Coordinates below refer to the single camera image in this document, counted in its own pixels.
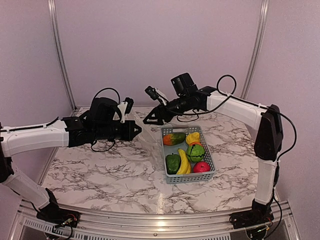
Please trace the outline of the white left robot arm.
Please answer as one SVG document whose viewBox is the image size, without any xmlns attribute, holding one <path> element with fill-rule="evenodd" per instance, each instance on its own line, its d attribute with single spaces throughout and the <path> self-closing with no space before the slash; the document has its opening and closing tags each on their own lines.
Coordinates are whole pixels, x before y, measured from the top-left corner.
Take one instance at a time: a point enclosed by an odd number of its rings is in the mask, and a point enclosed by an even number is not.
<svg viewBox="0 0 320 240">
<path fill-rule="evenodd" d="M 117 103 L 107 97 L 94 98 L 80 116 L 56 118 L 50 123 L 0 129 L 0 182 L 29 200 L 53 223 L 63 219 L 55 196 L 12 165 L 12 156 L 33 150 L 94 145 L 97 141 L 132 141 L 142 132 L 134 120 L 126 120 L 134 101 Z"/>
</svg>

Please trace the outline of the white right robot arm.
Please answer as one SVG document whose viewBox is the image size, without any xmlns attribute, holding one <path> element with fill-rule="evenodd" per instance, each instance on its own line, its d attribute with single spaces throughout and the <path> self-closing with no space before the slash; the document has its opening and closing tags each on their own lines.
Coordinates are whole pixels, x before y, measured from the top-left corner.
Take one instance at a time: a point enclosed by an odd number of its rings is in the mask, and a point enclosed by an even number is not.
<svg viewBox="0 0 320 240">
<path fill-rule="evenodd" d="M 217 87 L 198 88 L 189 73 L 180 74 L 171 83 L 177 98 L 166 100 L 157 89 L 148 86 L 145 92 L 160 104 L 144 118 L 143 123 L 162 126 L 176 116 L 189 116 L 191 110 L 199 114 L 217 112 L 239 122 L 252 131 L 254 152 L 258 159 L 257 190 L 254 202 L 259 204 L 248 212 L 247 219 L 258 224 L 267 216 L 267 205 L 273 197 L 276 184 L 277 157 L 282 149 L 284 137 L 279 108 L 272 104 L 267 107 L 223 93 Z"/>
</svg>

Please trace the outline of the green toy watermelon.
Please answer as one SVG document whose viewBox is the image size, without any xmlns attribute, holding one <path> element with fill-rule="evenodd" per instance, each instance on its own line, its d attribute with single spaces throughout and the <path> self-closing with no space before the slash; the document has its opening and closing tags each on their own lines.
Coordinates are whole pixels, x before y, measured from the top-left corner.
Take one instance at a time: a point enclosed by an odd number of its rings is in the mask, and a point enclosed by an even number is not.
<svg viewBox="0 0 320 240">
<path fill-rule="evenodd" d="M 201 162 L 205 156 L 205 149 L 202 145 L 191 144 L 186 151 L 186 156 L 193 163 Z"/>
</svg>

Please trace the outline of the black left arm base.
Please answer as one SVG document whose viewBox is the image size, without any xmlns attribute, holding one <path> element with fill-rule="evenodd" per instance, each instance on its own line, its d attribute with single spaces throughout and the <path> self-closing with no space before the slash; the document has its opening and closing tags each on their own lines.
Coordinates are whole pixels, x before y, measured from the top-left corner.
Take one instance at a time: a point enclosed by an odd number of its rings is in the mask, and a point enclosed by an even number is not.
<svg viewBox="0 0 320 240">
<path fill-rule="evenodd" d="M 80 213 L 78 211 L 60 208 L 53 192 L 48 188 L 45 188 L 45 190 L 48 193 L 49 204 L 44 208 L 37 209 L 36 217 L 47 222 L 55 223 L 59 227 L 69 225 L 72 228 L 76 228 L 80 219 Z"/>
</svg>

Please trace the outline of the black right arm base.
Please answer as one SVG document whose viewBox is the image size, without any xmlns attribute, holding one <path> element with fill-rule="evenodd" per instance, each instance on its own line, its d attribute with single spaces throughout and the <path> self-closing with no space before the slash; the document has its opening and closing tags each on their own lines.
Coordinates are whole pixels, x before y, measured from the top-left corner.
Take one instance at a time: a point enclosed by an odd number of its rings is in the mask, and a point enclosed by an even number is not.
<svg viewBox="0 0 320 240">
<path fill-rule="evenodd" d="M 234 229 L 247 228 L 255 225 L 272 222 L 274 216 L 271 209 L 273 197 L 267 204 L 258 203 L 255 199 L 252 201 L 251 209 L 234 212 L 229 217 L 229 222 Z"/>
</svg>

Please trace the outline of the clear zip top bag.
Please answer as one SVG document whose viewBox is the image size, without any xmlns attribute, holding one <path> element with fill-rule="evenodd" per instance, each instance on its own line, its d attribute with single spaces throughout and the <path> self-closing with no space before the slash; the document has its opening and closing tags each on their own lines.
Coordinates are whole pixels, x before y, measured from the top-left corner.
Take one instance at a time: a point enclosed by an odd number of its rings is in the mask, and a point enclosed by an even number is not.
<svg viewBox="0 0 320 240">
<path fill-rule="evenodd" d="M 155 170 L 163 172 L 165 167 L 163 163 L 163 154 L 160 149 L 160 142 L 152 132 L 150 125 L 144 124 L 143 119 L 147 116 L 148 108 L 134 107 L 129 114 L 125 116 L 126 120 L 134 120 L 141 127 L 139 133 L 134 140 L 137 140 L 141 147 L 145 150 L 143 158 L 148 160 Z"/>
</svg>

